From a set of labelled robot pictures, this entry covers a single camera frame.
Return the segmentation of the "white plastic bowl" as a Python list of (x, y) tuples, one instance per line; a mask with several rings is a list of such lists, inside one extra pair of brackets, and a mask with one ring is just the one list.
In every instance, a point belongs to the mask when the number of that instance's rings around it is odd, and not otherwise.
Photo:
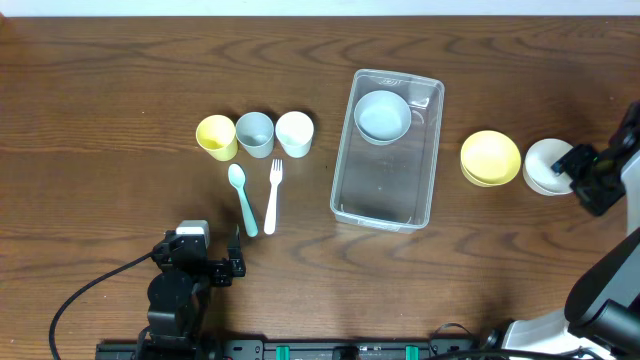
[(523, 165), (523, 177), (527, 185), (545, 196), (572, 193), (571, 178), (566, 173), (558, 174), (552, 169), (552, 165), (572, 148), (569, 143), (555, 138), (534, 143), (527, 151)]

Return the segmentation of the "teal plastic spoon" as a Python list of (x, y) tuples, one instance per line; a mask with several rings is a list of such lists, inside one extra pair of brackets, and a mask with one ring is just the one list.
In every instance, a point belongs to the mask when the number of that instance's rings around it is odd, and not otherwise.
[(244, 170), (236, 163), (231, 164), (228, 169), (228, 179), (231, 186), (237, 191), (246, 233), (249, 237), (256, 237), (258, 226), (245, 192), (246, 175)]

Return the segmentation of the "white plastic fork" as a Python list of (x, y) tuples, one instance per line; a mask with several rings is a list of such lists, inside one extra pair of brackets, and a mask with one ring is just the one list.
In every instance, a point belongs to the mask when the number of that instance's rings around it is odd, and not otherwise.
[(277, 220), (277, 203), (278, 203), (278, 187), (283, 179), (283, 161), (281, 159), (274, 159), (269, 174), (270, 181), (270, 195), (266, 210), (266, 217), (264, 223), (264, 232), (267, 235), (271, 235), (276, 229)]

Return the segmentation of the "yellow plastic bowl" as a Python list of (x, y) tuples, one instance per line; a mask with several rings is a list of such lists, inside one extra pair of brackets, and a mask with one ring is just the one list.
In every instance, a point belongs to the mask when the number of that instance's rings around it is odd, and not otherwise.
[(482, 130), (470, 135), (460, 150), (464, 177), (480, 187), (509, 183), (519, 173), (521, 154), (515, 142), (505, 134)]

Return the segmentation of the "yellow plastic cup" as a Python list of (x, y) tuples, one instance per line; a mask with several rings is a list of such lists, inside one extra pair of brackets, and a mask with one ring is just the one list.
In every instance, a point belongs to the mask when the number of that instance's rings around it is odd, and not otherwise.
[(238, 151), (235, 124), (223, 115), (203, 119), (196, 128), (196, 140), (217, 161), (229, 161)]

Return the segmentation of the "grey plastic cup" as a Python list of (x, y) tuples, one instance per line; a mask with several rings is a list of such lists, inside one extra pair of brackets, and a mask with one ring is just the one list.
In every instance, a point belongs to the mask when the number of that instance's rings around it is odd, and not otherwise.
[(254, 158), (268, 157), (274, 148), (275, 127), (264, 113), (249, 112), (236, 123), (236, 137)]

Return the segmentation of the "white plastic cup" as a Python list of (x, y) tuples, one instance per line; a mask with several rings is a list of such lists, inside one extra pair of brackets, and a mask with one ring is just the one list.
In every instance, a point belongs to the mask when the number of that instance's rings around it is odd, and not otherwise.
[(287, 155), (302, 158), (310, 151), (314, 124), (305, 113), (290, 111), (277, 120), (275, 134)]

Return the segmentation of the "clear plastic container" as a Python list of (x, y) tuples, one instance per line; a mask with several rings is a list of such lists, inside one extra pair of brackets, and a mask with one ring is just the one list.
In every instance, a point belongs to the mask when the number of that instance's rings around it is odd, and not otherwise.
[[(408, 132), (384, 146), (367, 142), (354, 121), (357, 102), (376, 90), (398, 94), (412, 114)], [(374, 69), (355, 73), (330, 197), (337, 221), (406, 234), (429, 223), (444, 95), (444, 84), (432, 78)]]

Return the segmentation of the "grey plastic bowl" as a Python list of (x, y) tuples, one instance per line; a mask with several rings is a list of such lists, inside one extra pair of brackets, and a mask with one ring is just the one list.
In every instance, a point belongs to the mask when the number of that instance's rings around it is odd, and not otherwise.
[(401, 96), (391, 91), (376, 90), (357, 102), (354, 121), (367, 142), (384, 146), (408, 132), (411, 116), (411, 109)]

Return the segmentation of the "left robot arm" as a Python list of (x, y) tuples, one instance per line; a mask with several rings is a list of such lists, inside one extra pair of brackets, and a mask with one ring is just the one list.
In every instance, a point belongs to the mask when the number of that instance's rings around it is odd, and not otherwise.
[(151, 259), (160, 269), (147, 290), (149, 325), (137, 340), (134, 359), (206, 359), (214, 343), (199, 338), (211, 290), (232, 285), (246, 275), (240, 231), (234, 230), (228, 256), (208, 258), (209, 225), (186, 220), (165, 232)]

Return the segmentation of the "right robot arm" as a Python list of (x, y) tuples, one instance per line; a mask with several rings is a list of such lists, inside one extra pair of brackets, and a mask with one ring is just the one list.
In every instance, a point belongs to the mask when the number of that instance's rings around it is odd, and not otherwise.
[(627, 237), (573, 286), (564, 309), (509, 325), (502, 349), (586, 359), (639, 357), (639, 103), (630, 104), (608, 148), (575, 146), (551, 169), (571, 178), (580, 204), (603, 215), (627, 203)]

